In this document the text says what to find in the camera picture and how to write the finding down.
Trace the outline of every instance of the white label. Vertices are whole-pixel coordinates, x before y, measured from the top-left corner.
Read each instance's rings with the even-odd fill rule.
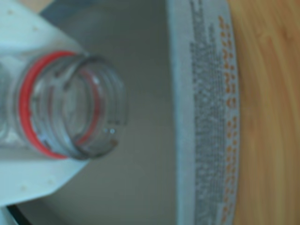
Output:
[[[178,149],[178,224],[233,222],[239,87],[225,0],[169,0]]]

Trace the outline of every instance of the wood grain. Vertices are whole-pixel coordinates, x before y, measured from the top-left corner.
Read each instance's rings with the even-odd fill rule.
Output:
[[[43,11],[53,0],[19,0],[22,4],[30,8],[33,12]]]
[[[300,1],[229,0],[241,93],[235,225],[300,225]]]

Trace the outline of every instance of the clear plastic bottle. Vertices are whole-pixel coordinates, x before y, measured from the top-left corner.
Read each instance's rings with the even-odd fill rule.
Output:
[[[2,58],[0,76],[0,148],[88,159],[118,144],[127,95],[101,57],[30,52]]]

